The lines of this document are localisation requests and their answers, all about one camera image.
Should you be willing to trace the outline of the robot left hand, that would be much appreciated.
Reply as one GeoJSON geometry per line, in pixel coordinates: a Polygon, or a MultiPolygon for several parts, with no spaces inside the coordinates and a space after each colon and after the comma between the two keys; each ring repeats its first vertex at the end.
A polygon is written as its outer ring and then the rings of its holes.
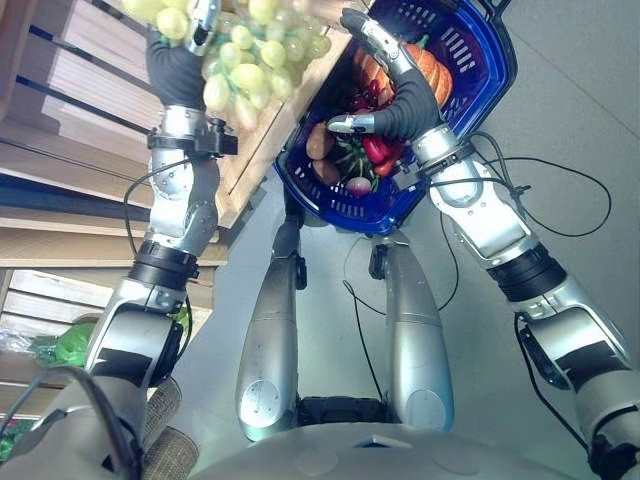
{"type": "Polygon", "coordinates": [[[205,111],[204,57],[213,43],[221,3],[190,1],[162,8],[146,33],[150,85],[161,103],[205,111]]]}

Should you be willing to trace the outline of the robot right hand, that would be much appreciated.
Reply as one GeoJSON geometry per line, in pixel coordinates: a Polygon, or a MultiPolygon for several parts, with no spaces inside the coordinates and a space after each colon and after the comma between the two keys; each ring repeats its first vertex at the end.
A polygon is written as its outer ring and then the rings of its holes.
{"type": "Polygon", "coordinates": [[[359,40],[387,73],[391,103],[366,114],[340,115],[327,121],[338,134],[374,134],[414,141],[442,123],[434,93],[402,42],[367,14],[344,8],[340,23],[359,40]]]}

